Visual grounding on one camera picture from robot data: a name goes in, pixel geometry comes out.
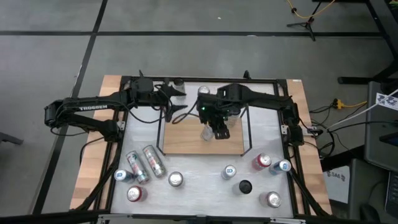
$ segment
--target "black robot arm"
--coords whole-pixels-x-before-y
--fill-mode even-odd
[[[200,122],[208,124],[216,139],[228,139],[229,131],[224,123],[232,111],[245,105],[282,112],[282,122],[289,127],[289,143],[304,144],[297,104],[289,96],[275,96],[250,90],[247,86],[232,83],[217,89],[215,95],[198,93],[197,110]]]
[[[144,78],[141,71],[140,75],[140,78],[130,81],[124,90],[109,96],[65,98],[54,101],[44,108],[45,125],[50,128],[70,125],[79,127],[86,132],[99,131],[104,136],[105,141],[116,142],[120,135],[117,121],[99,121],[75,113],[105,109],[129,111],[138,106],[151,106],[153,108],[158,106],[164,110],[165,120],[169,122],[174,112],[187,107],[185,105],[173,105],[170,101],[171,96],[185,96],[185,93],[177,91],[167,82],[155,85],[158,90],[154,91],[152,80]]]

